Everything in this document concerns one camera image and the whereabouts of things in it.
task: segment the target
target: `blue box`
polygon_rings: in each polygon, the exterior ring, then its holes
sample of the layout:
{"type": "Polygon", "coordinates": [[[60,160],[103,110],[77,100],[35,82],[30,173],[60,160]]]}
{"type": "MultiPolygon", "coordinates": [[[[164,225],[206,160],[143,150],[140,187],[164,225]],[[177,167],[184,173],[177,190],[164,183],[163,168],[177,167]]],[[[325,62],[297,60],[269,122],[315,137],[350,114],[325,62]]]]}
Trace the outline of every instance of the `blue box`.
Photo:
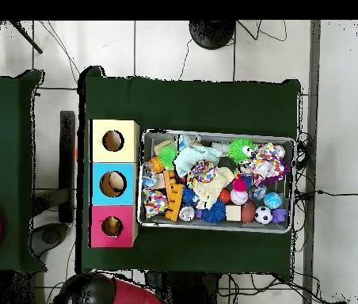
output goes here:
{"type": "Polygon", "coordinates": [[[93,163],[92,204],[93,205],[134,205],[136,186],[136,163],[93,163]],[[109,197],[100,189],[103,175],[118,172],[124,176],[126,188],[119,196],[109,197]]]}

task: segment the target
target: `circular hole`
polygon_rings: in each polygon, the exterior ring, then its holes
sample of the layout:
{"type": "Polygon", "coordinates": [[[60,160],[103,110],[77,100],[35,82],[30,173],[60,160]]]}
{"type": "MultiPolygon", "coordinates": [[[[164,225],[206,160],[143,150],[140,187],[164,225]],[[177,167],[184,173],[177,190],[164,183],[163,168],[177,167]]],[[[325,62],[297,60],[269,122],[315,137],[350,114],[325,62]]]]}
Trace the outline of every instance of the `circular hole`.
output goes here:
{"type": "Polygon", "coordinates": [[[117,171],[105,173],[100,179],[100,190],[107,197],[121,196],[126,187],[124,175],[117,171]]]}
{"type": "Polygon", "coordinates": [[[119,151],[123,148],[124,138],[119,131],[107,131],[103,135],[103,147],[108,151],[119,151]]]}
{"type": "Polygon", "coordinates": [[[106,235],[116,237],[123,229],[123,223],[117,217],[107,217],[101,222],[101,229],[106,235]]]}

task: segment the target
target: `yellow box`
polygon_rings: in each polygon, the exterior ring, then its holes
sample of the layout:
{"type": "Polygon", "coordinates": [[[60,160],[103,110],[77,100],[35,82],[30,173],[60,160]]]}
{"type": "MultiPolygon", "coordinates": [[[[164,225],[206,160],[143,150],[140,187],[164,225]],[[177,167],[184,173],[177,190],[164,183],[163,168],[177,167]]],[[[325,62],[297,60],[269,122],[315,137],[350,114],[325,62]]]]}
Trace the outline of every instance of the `yellow box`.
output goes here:
{"type": "Polygon", "coordinates": [[[92,120],[92,162],[138,162],[139,125],[134,120],[92,120]]]}

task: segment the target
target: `dark green tablecloth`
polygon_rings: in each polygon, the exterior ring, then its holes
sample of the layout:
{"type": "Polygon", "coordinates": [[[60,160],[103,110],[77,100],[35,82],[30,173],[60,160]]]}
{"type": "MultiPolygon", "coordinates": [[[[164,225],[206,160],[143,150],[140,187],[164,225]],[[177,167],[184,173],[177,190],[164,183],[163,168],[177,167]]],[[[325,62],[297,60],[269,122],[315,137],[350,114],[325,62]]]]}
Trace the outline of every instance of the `dark green tablecloth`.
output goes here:
{"type": "MultiPolygon", "coordinates": [[[[84,159],[88,162],[89,119],[134,120],[141,131],[162,128],[295,139],[299,89],[296,80],[271,84],[103,78],[101,68],[92,67],[79,79],[79,133],[85,134],[84,159]]],[[[87,177],[87,164],[81,163],[80,171],[83,167],[87,177]]],[[[88,203],[88,183],[88,178],[79,177],[78,189],[84,185],[84,204],[88,203]]],[[[82,248],[83,271],[134,268],[275,272],[284,279],[289,278],[291,232],[258,234],[140,227],[131,249],[90,249],[86,207],[82,215],[78,213],[78,224],[82,224],[82,241],[78,243],[82,248]]]]}
{"type": "Polygon", "coordinates": [[[32,92],[42,71],[0,77],[0,270],[45,270],[29,251],[32,216],[32,92]]]}

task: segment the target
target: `green spiky ball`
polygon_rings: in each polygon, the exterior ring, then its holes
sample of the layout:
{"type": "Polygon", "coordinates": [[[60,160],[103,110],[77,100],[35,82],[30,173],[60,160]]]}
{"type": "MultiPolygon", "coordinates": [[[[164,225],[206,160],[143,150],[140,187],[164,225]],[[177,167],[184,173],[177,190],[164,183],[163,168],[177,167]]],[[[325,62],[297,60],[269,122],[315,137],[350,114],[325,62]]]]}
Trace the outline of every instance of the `green spiky ball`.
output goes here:
{"type": "Polygon", "coordinates": [[[235,139],[230,143],[228,150],[228,156],[235,162],[240,163],[245,161],[247,158],[252,158],[252,152],[248,156],[242,151],[244,146],[248,146],[251,150],[255,150],[257,145],[249,139],[235,139]]]}
{"type": "Polygon", "coordinates": [[[164,165],[166,170],[174,170],[173,160],[179,152],[172,146],[164,146],[158,154],[159,160],[164,165]]]}

